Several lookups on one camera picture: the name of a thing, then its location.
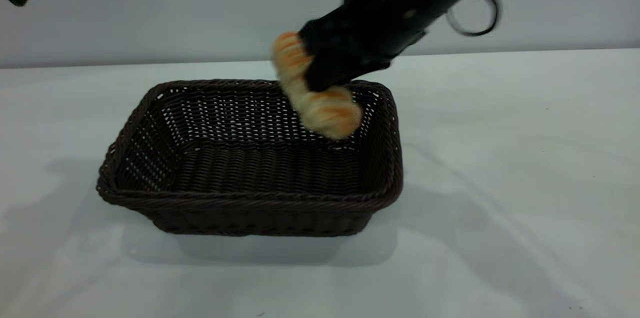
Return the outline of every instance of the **white tablecloth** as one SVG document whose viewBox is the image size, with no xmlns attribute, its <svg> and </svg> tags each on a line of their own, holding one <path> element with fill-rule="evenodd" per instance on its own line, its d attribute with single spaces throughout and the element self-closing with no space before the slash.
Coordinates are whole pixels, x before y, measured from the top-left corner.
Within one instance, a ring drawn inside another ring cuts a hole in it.
<svg viewBox="0 0 640 318">
<path fill-rule="evenodd" d="M 0 70 L 2 318 L 640 317 L 640 49 L 399 58 L 405 186 L 346 238 L 172 236 L 94 190 L 142 95 L 268 62 Z"/>
</svg>

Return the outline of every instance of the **brown wicker basket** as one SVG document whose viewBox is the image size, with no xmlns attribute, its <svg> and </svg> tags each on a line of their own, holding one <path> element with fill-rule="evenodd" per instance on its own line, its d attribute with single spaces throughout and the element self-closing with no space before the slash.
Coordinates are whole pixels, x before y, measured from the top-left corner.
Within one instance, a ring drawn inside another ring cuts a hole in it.
<svg viewBox="0 0 640 318">
<path fill-rule="evenodd" d="M 398 198 L 403 171 L 391 92 L 348 88 L 363 124 L 332 141 L 302 127 L 276 81 L 160 84 L 109 147 L 97 190 L 174 234 L 356 234 Z"/>
</svg>

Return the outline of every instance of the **white wall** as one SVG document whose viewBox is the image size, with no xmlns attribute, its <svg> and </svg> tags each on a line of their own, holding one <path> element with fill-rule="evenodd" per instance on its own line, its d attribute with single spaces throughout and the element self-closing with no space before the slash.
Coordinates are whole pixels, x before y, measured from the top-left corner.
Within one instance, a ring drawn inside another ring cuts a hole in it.
<svg viewBox="0 0 640 318">
<path fill-rule="evenodd" d="M 0 1 L 0 67 L 264 59 L 272 40 L 341 0 Z M 496 33 L 455 34 L 441 19 L 408 54 L 640 47 L 640 0 L 503 0 Z M 455 9 L 482 27 L 489 9 Z"/>
</svg>

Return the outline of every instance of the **basket rim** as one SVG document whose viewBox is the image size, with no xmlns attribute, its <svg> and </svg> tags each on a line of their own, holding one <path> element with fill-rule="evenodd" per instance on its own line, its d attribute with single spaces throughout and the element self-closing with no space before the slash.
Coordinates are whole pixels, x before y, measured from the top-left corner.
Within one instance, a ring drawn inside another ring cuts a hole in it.
<svg viewBox="0 0 640 318">
<path fill-rule="evenodd" d="M 366 211 L 374 212 L 389 206 L 396 201 L 403 185 L 402 174 L 402 147 L 400 146 L 400 133 L 398 132 L 398 115 L 396 104 L 391 91 L 381 83 L 358 79 L 348 83 L 347 88 L 368 88 L 377 90 L 380 95 L 388 99 L 389 109 L 394 117 L 390 122 L 394 133 L 387 135 L 388 154 L 392 156 L 389 161 L 389 174 L 386 174 L 386 184 L 380 189 L 361 194 L 313 194 L 295 192 L 171 192 L 171 191 L 147 191 L 126 190 L 118 188 L 115 181 L 115 173 L 122 163 L 124 152 L 127 151 L 131 138 L 137 126 L 144 117 L 144 113 L 150 108 L 153 101 L 166 90 L 172 88 L 242 88 L 251 86 L 252 90 L 260 88 L 272 90 L 274 86 L 279 88 L 278 81 L 267 79 L 210 79 L 210 80 L 174 80 L 160 83 L 151 88 L 142 98 L 138 106 L 126 120 L 125 126 L 119 132 L 116 140 L 109 146 L 105 160 L 100 166 L 99 179 L 96 190 L 101 197 L 111 204 L 126 207 L 139 207 L 144 209 L 279 209 L 292 211 Z"/>
</svg>

